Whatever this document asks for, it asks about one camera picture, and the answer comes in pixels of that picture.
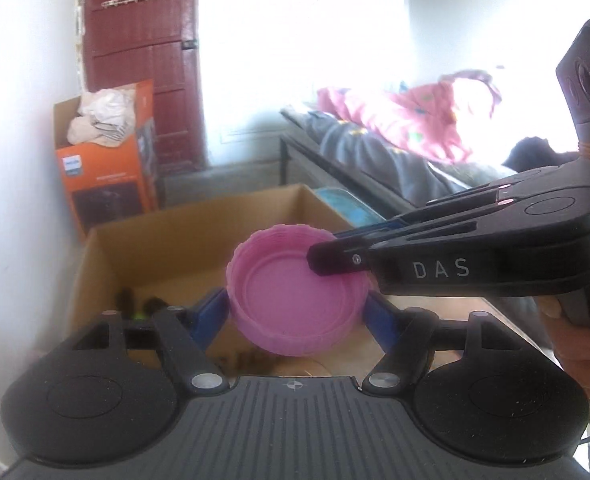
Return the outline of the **person's right hand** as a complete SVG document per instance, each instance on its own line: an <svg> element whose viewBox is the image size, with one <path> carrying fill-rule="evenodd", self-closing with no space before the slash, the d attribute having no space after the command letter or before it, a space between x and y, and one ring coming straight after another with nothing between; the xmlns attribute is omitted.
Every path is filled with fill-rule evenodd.
<svg viewBox="0 0 590 480"><path fill-rule="evenodd" d="M558 362L590 398L590 328L570 324L554 297L537 297L536 302Z"/></svg>

